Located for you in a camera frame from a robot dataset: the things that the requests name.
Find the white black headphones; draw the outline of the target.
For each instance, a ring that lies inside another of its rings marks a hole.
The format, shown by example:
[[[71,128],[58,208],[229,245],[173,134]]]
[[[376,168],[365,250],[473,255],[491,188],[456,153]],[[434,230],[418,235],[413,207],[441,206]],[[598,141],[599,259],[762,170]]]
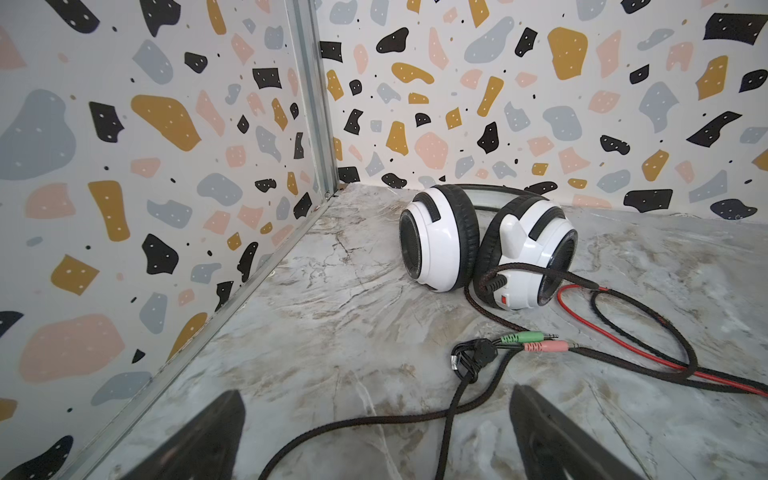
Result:
[[[505,186],[434,185],[401,213],[409,276],[436,292],[473,286],[485,305],[546,305],[567,278],[578,232],[546,197]]]

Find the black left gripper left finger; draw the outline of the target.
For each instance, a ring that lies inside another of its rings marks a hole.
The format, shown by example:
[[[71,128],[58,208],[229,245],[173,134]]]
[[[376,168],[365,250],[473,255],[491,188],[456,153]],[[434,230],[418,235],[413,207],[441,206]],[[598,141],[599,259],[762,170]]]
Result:
[[[126,479],[231,479],[246,410],[241,394],[228,390],[165,441]]]

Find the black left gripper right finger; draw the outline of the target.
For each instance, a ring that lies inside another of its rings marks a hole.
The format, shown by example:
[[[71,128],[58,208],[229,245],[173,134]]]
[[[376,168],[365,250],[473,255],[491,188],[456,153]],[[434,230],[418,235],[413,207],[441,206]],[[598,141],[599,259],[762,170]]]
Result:
[[[529,479],[639,477],[530,386],[515,386],[509,413]]]

